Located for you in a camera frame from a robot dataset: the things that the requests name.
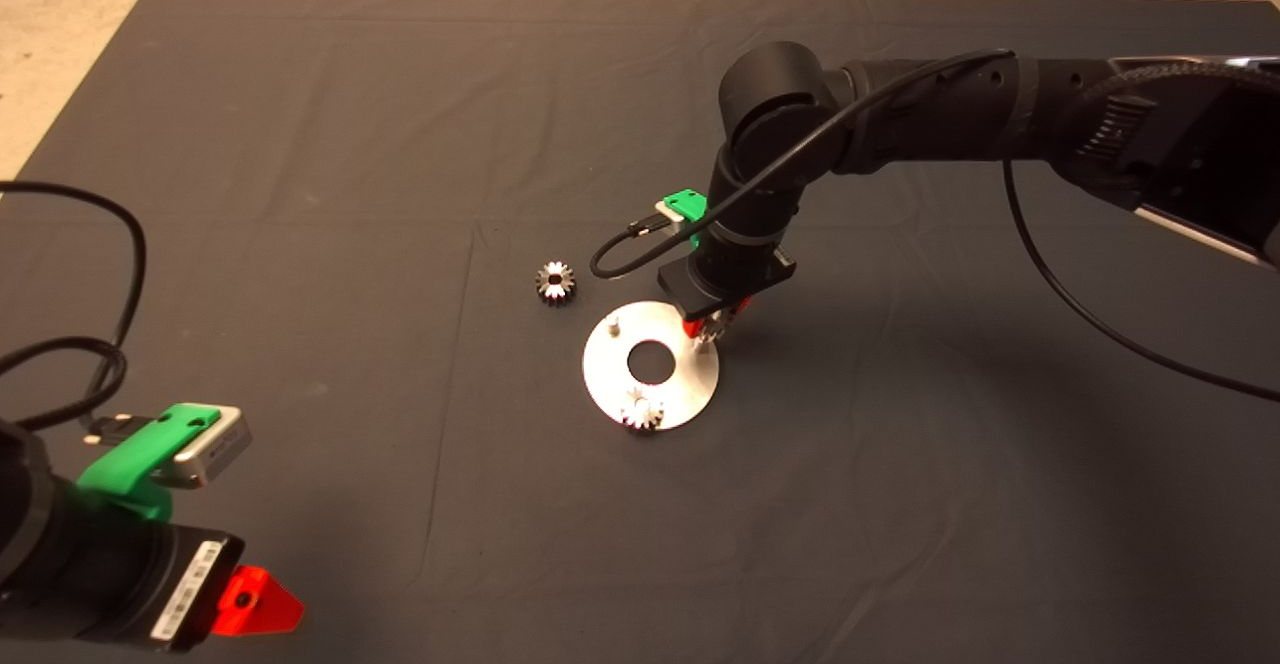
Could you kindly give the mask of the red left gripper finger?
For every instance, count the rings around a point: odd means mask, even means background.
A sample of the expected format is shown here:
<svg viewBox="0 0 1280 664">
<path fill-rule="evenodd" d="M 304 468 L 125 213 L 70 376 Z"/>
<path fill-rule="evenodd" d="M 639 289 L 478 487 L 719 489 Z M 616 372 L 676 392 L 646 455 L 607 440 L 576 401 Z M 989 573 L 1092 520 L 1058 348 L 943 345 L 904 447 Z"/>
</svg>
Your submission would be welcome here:
<svg viewBox="0 0 1280 664">
<path fill-rule="evenodd" d="M 215 635 L 284 635 L 305 618 L 305 605 L 266 569 L 239 565 L 218 599 Z"/>
</svg>

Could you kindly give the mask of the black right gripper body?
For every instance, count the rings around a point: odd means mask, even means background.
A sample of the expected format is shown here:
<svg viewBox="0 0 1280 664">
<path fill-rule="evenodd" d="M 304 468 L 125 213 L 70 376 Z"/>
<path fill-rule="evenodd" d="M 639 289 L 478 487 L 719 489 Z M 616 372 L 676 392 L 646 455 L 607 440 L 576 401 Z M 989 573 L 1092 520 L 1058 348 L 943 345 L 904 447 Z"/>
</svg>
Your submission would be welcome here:
<svg viewBox="0 0 1280 664">
<path fill-rule="evenodd" d="M 659 267 L 657 280 L 681 319 L 692 322 L 782 284 L 796 267 L 778 246 L 704 243 Z"/>
</svg>

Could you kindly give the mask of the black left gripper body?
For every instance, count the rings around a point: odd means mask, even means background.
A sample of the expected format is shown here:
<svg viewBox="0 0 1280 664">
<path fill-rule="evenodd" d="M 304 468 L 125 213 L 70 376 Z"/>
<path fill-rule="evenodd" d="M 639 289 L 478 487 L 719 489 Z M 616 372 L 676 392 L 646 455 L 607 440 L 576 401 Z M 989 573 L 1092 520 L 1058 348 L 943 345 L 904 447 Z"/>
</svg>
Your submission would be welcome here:
<svg viewBox="0 0 1280 664">
<path fill-rule="evenodd" d="M 187 652 L 212 632 L 244 554 L 220 528 L 175 526 L 69 487 L 8 500 L 8 638 Z"/>
</svg>

